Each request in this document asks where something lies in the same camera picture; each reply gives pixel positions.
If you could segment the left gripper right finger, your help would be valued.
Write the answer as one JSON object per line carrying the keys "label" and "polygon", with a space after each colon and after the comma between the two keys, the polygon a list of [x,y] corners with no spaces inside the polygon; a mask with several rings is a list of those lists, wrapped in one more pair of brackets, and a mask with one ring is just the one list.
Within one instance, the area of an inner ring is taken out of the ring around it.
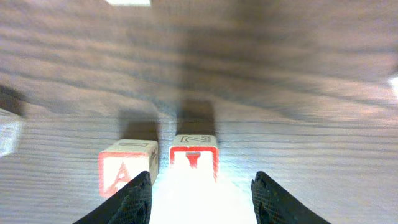
{"label": "left gripper right finger", "polygon": [[329,224],[263,171],[256,173],[251,192],[257,224]]}

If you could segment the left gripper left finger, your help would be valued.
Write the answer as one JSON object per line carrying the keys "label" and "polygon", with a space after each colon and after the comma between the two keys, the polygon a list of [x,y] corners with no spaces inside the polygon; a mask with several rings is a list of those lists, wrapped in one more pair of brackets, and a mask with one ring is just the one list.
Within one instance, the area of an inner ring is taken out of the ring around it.
{"label": "left gripper left finger", "polygon": [[149,224],[151,207],[150,173],[143,171],[74,224]]}

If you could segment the red A block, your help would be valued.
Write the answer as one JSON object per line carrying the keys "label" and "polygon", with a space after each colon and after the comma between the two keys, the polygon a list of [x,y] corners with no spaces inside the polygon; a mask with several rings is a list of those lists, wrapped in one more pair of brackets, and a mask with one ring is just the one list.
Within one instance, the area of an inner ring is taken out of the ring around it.
{"label": "red A block", "polygon": [[143,171],[153,184],[159,173],[157,141],[120,139],[98,155],[99,193],[109,198]]}

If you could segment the red I block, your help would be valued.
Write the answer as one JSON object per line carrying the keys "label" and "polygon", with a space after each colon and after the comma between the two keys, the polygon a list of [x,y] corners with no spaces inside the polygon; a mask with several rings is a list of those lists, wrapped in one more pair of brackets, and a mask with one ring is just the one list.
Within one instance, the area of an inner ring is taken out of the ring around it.
{"label": "red I block", "polygon": [[217,183],[219,149],[214,135],[178,134],[169,147],[169,168]]}

